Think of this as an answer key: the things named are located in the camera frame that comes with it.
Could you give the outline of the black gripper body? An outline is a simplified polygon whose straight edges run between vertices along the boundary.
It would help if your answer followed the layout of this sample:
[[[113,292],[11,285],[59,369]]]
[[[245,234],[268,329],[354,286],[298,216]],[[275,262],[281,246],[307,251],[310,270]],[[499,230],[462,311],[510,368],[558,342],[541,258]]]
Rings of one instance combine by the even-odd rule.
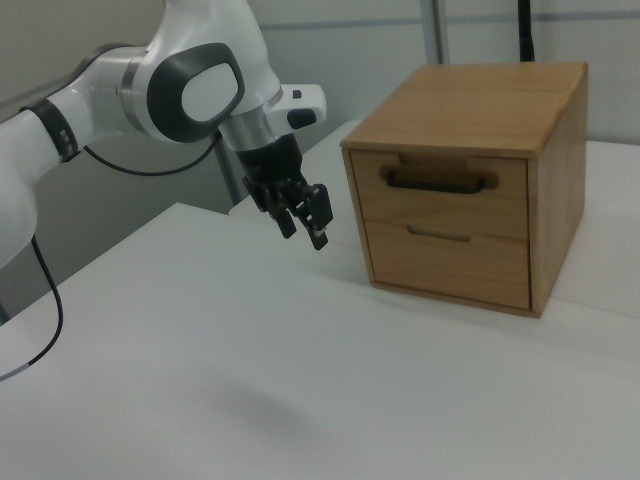
[[[294,136],[282,136],[266,146],[238,151],[237,156],[245,171],[243,183],[251,196],[286,180],[306,184],[301,173],[302,153]]]

